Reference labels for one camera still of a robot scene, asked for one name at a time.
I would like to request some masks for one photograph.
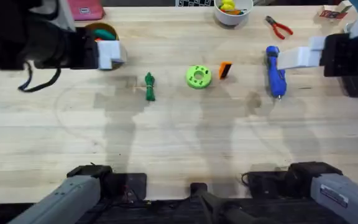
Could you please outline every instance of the white bowl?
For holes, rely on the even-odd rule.
[[[242,15],[230,15],[222,12],[219,6],[222,4],[221,0],[215,0],[214,13],[216,18],[223,24],[228,26],[238,25],[242,21],[248,21],[248,13],[252,10],[254,2],[252,0],[234,0],[236,9],[246,9]]]

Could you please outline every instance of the black mount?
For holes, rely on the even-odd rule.
[[[128,201],[139,201],[146,198],[146,174],[115,174],[110,166],[87,165],[79,166],[69,173],[67,177],[75,175],[90,175],[100,180],[101,198],[116,198],[123,196]]]
[[[310,198],[313,177],[321,174],[343,175],[339,169],[325,162],[299,162],[288,171],[249,172],[247,184],[252,198]]]
[[[320,65],[325,77],[342,77],[342,84],[351,97],[358,97],[358,37],[333,34],[326,37]]]

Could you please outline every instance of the green rope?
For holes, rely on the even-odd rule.
[[[153,87],[154,87],[154,77],[152,76],[152,74],[150,72],[147,72],[146,77],[144,77],[144,80],[146,81],[146,100],[147,101],[155,101],[155,97],[154,97],[154,91],[153,91]]]

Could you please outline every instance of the small orange object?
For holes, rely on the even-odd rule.
[[[230,15],[239,15],[241,13],[241,10],[222,10],[223,12],[230,14]]]
[[[221,66],[219,67],[219,79],[225,79],[227,74],[229,73],[229,69],[231,67],[231,62],[222,62]]]

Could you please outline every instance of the gray robot arm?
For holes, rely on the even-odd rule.
[[[10,224],[76,223],[100,199],[100,181],[90,175],[67,178],[39,203],[27,209]]]

